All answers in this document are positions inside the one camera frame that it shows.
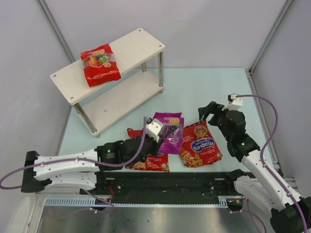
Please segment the red fruit candy bag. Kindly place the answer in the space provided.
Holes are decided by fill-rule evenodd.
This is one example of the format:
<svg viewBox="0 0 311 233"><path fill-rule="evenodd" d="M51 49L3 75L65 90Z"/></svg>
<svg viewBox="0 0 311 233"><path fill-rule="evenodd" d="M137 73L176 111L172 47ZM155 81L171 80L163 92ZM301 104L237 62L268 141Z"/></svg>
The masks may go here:
<svg viewBox="0 0 311 233"><path fill-rule="evenodd" d="M89 87L117 81L121 78L119 68L110 44L84 51L80 54L85 79Z"/></svg>

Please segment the purple grape candy bag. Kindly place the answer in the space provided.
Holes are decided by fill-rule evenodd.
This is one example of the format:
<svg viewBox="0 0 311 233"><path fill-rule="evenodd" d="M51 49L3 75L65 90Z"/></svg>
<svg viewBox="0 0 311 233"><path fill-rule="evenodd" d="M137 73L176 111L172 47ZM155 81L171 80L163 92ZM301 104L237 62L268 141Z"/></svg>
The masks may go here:
<svg viewBox="0 0 311 233"><path fill-rule="evenodd" d="M182 146L184 118L182 113L156 112L154 118L163 123L158 153L179 154Z"/></svg>

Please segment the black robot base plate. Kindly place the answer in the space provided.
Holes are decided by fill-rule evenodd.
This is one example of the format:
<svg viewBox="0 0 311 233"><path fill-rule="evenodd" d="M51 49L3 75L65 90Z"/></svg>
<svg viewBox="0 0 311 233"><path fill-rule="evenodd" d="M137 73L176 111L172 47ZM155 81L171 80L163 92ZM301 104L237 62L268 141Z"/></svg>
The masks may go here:
<svg viewBox="0 0 311 233"><path fill-rule="evenodd" d="M112 193L115 197L129 191L203 191L220 195L235 195L228 172L96 172L93 195Z"/></svg>

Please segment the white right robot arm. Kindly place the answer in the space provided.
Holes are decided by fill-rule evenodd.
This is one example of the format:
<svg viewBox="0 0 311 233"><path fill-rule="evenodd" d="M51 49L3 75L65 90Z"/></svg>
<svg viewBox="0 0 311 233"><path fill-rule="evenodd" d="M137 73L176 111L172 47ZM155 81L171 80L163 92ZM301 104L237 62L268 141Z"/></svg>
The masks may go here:
<svg viewBox="0 0 311 233"><path fill-rule="evenodd" d="M256 177L253 182L240 169L230 172L227 179L233 188L246 196L270 218L276 233L307 233L311 228L311 199L293 189L261 154L259 145L246 133L245 116L238 106L224 106L214 101L198 108L199 119L209 115L211 126L221 131L227 150Z"/></svg>

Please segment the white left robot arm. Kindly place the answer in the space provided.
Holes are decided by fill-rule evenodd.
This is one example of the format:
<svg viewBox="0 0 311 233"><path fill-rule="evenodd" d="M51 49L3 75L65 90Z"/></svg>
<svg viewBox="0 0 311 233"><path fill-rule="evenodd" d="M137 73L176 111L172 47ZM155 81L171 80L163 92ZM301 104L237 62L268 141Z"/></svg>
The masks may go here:
<svg viewBox="0 0 311 233"><path fill-rule="evenodd" d="M64 156L41 156L36 151L26 153L21 191L36 193L47 187L77 187L92 190L96 173L121 170L148 155L157 155L164 140L149 135L109 142L95 149Z"/></svg>

